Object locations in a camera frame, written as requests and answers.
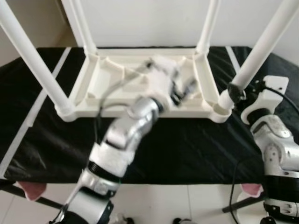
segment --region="pink object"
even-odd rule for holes
[[[241,188],[250,197],[259,197],[263,192],[262,185],[257,183],[244,183],[241,184]]]
[[[29,201],[36,201],[46,191],[46,183],[18,182]]]

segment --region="silver robotic arm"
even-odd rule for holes
[[[107,224],[113,209],[110,198],[119,188],[142,137],[151,130],[160,113],[179,105],[196,87],[192,80],[180,92],[175,85],[178,66],[167,58],[153,57],[148,69],[145,96],[140,96],[114,120],[100,144],[94,143],[87,167],[51,223]]]
[[[264,81],[284,93],[288,80],[283,79],[268,76]],[[263,155],[266,211],[277,220],[299,223],[299,145],[281,119],[273,114],[281,100],[265,89],[241,117],[251,125],[254,140]]]

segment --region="white tape stripe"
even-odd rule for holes
[[[58,73],[60,72],[69,52],[70,52],[71,48],[66,48],[63,52],[63,54],[61,55],[55,69],[53,70],[53,77],[56,78]],[[45,101],[47,97],[47,93],[45,90],[42,90],[40,92],[40,94],[38,95],[37,99],[35,100],[35,102],[33,103],[29,113],[27,114],[26,118],[24,119],[21,127],[19,128],[16,136],[14,137],[14,140],[12,141],[12,143],[10,144],[3,160],[0,163],[0,179],[5,179],[4,174],[15,154],[15,152],[17,151],[23,137],[25,136],[27,130],[29,127],[33,126],[33,123],[38,115],[38,112],[40,111],[43,102]]]
[[[226,46],[225,48],[226,48],[226,51],[228,52],[229,59],[233,64],[235,73],[237,74],[240,70],[240,65],[238,63],[237,58],[235,57],[234,51],[231,46]]]

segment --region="white plastic pipe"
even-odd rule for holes
[[[201,32],[200,40],[196,46],[197,53],[208,54],[209,52],[210,40],[219,12],[220,2],[221,0],[210,0],[210,5],[206,15],[204,27]]]
[[[52,76],[5,0],[0,0],[0,25],[37,81],[55,104],[57,113],[63,115],[72,114],[74,112],[74,105],[68,100]]]
[[[87,53],[97,54],[98,50],[97,50],[96,45],[93,42],[93,38],[92,38],[92,35],[88,28],[88,24],[85,19],[80,0],[70,0],[70,5],[74,12],[74,17],[75,17],[75,21],[77,23],[79,33],[82,37],[85,54],[87,54]]]
[[[261,68],[298,11],[299,0],[284,0],[280,4],[270,23],[232,81],[241,91],[248,86]],[[226,110],[234,107],[234,102],[228,97],[227,90],[221,93],[218,103]]]

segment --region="black wire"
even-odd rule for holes
[[[94,141],[98,143],[98,140],[99,140],[99,134],[98,134],[98,128],[100,127],[100,124],[99,124],[99,118],[98,116],[94,118],[94,121],[93,121],[93,130],[94,130]]]
[[[58,219],[58,217],[59,217],[59,215],[60,215],[62,212],[65,213],[66,210],[67,210],[67,208],[68,208],[68,204],[63,205],[63,206],[61,207],[61,209],[59,210],[57,216],[56,216],[52,221],[49,221],[49,224],[55,224],[56,221],[57,221],[57,219]]]
[[[128,84],[135,78],[140,76],[140,73],[144,72],[146,69],[148,69],[152,65],[151,59],[144,62],[141,66],[136,68],[134,71],[130,72],[126,75],[126,77],[123,80],[120,80],[116,83],[114,83],[112,86],[110,86],[102,95],[102,100],[100,100],[100,109],[104,107],[104,103],[107,100],[107,98],[116,90],[123,87],[124,85]]]
[[[238,220],[236,219],[236,217],[235,217],[235,215],[233,213],[232,201],[233,201],[233,195],[234,195],[234,189],[235,189],[235,179],[236,179],[237,171],[238,171],[239,165],[241,163],[243,163],[246,160],[253,159],[253,158],[260,158],[260,156],[258,156],[258,155],[249,156],[249,157],[247,157],[245,159],[239,160],[238,163],[237,163],[237,165],[235,166],[234,175],[233,175],[233,181],[232,181],[232,188],[231,188],[230,196],[229,196],[229,212],[232,215],[233,220],[235,221],[236,224],[239,224],[239,222],[238,222]]]
[[[294,108],[294,110],[299,115],[299,108],[294,104],[294,102],[290,98],[288,98],[286,95],[284,95],[284,94],[282,94],[282,93],[278,92],[277,90],[274,90],[274,89],[272,89],[270,87],[266,86],[265,89],[267,89],[267,90],[269,90],[271,92],[274,92],[274,93],[280,95],[281,97],[283,97]]]

